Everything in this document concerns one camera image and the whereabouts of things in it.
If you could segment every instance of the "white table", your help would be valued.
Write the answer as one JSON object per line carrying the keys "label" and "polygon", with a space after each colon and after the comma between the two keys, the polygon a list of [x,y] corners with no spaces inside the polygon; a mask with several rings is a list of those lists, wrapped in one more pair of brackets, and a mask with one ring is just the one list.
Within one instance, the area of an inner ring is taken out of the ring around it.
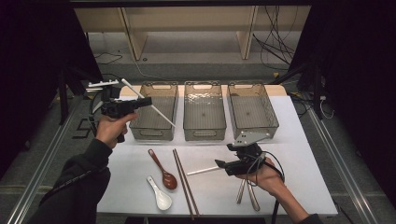
{"label": "white table", "polygon": [[[280,161],[286,177],[286,185],[309,214],[332,217],[337,211],[324,183],[318,165],[304,134],[289,96],[271,96],[270,100],[279,121],[279,128],[272,140],[261,142],[262,150],[272,152]],[[226,95],[224,109],[227,129],[224,141],[186,142],[183,133],[183,98],[178,100],[175,138],[171,142],[150,143],[135,141],[132,132],[125,135],[125,142],[114,148],[109,159],[111,179],[104,197],[98,204],[98,212],[127,216],[173,216],[190,215],[175,163],[172,149],[176,148],[186,173],[216,166],[214,159],[236,161],[237,157],[226,147],[233,142],[233,130]],[[152,148],[163,168],[177,178],[178,186],[168,190],[163,186],[162,173],[148,154]],[[160,210],[155,202],[154,191],[146,180],[151,175],[158,187],[173,200],[172,206]],[[261,210],[254,211],[245,187],[240,204],[236,194],[241,183],[225,171],[217,170],[199,175],[189,175],[191,191],[202,216],[208,217],[257,217],[273,213],[275,198],[262,189],[255,188]],[[286,215],[279,206],[278,213]]]}

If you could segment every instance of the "transparent gray basket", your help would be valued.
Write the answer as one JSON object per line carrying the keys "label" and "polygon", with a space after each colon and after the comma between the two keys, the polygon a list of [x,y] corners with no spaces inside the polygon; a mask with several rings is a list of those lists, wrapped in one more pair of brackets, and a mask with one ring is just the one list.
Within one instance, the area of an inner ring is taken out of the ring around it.
{"label": "transparent gray basket", "polygon": [[274,137],[279,123],[262,81],[231,81],[227,96],[234,139],[242,131]]}
{"label": "transparent gray basket", "polygon": [[[152,104],[175,123],[178,99],[176,82],[144,82],[140,93],[151,97]],[[140,107],[137,114],[138,119],[131,121],[129,125],[134,139],[173,140],[175,128],[151,106]]]}
{"label": "transparent gray basket", "polygon": [[184,86],[186,141],[223,140],[227,125],[219,82],[187,81]]}

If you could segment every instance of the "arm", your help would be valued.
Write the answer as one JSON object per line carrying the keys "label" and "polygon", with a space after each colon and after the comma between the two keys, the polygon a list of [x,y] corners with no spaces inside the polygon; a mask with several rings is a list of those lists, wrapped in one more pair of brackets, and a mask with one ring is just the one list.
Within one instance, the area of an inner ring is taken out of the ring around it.
{"label": "arm", "polygon": [[[274,166],[271,159],[266,158],[265,161]],[[256,173],[239,175],[237,177],[243,179],[247,178],[248,180],[256,183],[260,188],[268,191],[279,201],[293,223],[321,223],[318,218],[315,220],[312,219],[318,216],[308,215],[283,183],[279,174],[270,167],[264,165]]]}
{"label": "arm", "polygon": [[102,116],[97,135],[87,150],[69,159],[54,188],[46,194],[28,223],[95,223],[96,205],[106,191],[110,172],[108,157],[117,144],[117,136],[127,133],[126,122]]}

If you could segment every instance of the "brown wooden spoon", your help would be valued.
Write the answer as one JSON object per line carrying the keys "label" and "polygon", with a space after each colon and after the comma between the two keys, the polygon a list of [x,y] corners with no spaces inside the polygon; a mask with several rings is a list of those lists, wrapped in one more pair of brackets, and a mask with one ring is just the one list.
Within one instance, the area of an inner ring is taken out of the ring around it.
{"label": "brown wooden spoon", "polygon": [[163,172],[163,184],[165,185],[165,187],[167,189],[175,189],[177,187],[177,180],[175,179],[175,177],[163,169],[163,166],[161,165],[160,161],[158,160],[152,149],[148,150],[148,154],[155,161],[155,163],[157,163],[158,167],[160,167],[161,171]]}

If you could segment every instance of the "white spoon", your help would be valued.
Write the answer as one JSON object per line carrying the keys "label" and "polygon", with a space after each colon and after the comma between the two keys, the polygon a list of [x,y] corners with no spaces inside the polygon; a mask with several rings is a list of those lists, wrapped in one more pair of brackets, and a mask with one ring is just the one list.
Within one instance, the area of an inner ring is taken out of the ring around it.
{"label": "white spoon", "polygon": [[148,182],[154,189],[155,199],[157,201],[158,208],[160,208],[161,210],[168,209],[172,205],[172,199],[157,187],[151,175],[148,176]]}

